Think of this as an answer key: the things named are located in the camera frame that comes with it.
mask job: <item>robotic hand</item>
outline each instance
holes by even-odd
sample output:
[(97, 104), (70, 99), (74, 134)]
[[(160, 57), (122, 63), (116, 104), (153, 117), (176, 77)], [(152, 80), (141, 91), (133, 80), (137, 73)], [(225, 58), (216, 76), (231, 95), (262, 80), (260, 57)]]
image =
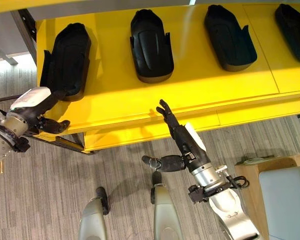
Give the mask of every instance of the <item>robotic hand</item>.
[(36, 134), (39, 129), (51, 134), (62, 133), (70, 124), (68, 120), (59, 123), (42, 115), (65, 95), (65, 92), (52, 94), (48, 87), (35, 87), (20, 96), (8, 113), (0, 111), (0, 160), (11, 151), (25, 152), (30, 147), (28, 140), (21, 137), (28, 130)]
[(226, 165), (214, 168), (204, 143), (191, 124), (180, 125), (168, 104), (160, 100), (160, 105), (163, 108), (157, 107), (156, 110), (163, 115), (181, 156), (143, 156), (143, 162), (158, 172), (175, 172), (188, 168), (197, 183), (189, 188), (191, 200), (194, 203), (209, 202), (229, 240), (263, 240), (255, 225), (243, 212), (239, 196), (232, 190), (248, 187), (249, 181), (244, 176), (232, 178)]

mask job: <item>floor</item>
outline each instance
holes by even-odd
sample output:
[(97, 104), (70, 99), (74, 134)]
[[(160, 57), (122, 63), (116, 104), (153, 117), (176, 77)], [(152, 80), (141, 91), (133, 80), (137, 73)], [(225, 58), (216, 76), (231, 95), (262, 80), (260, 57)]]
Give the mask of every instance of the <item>floor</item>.
[[(36, 85), (31, 64), (0, 66), (0, 98)], [(6, 109), (9, 102), (1, 103)], [(215, 166), (246, 157), (300, 153), (300, 119), (276, 118), (200, 132)], [(81, 212), (103, 186), (111, 211), (105, 217), (110, 240), (153, 240), (154, 206), (150, 203), (151, 173), (143, 155), (179, 154), (171, 138), (113, 147), (83, 155), (30, 140), (26, 153), (12, 153), (0, 175), (0, 240), (77, 239)], [(164, 173), (187, 240), (224, 240), (208, 204), (193, 205), (187, 171)]]

